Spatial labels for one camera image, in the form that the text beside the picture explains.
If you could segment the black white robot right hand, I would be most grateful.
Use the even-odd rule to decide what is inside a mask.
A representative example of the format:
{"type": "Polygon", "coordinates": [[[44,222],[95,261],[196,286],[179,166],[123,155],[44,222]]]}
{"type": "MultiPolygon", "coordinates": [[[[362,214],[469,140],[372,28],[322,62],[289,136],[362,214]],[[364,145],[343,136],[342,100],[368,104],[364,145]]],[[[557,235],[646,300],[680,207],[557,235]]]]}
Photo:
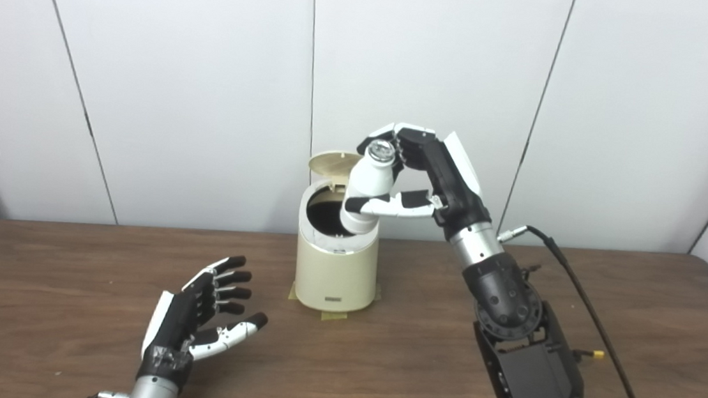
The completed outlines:
{"type": "Polygon", "coordinates": [[[466,227],[491,221],[456,133],[439,139],[429,128],[391,123],[370,133],[356,149],[362,157],[350,170],[340,212],[348,233],[369,233],[384,217],[432,217],[450,239],[466,227]],[[404,169],[424,171],[430,186],[393,195],[404,169]]]}

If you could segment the black white robot left hand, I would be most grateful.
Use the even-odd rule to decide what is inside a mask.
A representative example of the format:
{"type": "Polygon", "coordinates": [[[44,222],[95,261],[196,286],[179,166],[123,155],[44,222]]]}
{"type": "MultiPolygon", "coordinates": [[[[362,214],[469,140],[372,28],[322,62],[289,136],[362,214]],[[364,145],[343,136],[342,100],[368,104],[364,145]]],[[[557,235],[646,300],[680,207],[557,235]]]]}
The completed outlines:
{"type": "Polygon", "coordinates": [[[196,362],[232,349],[269,321],[258,312],[224,326],[208,327],[221,314],[242,315],[252,297],[242,287],[252,274],[244,256],[230,256],[201,268],[178,292],[162,291],[147,325],[137,378],[166,379],[182,391],[196,362]]]}

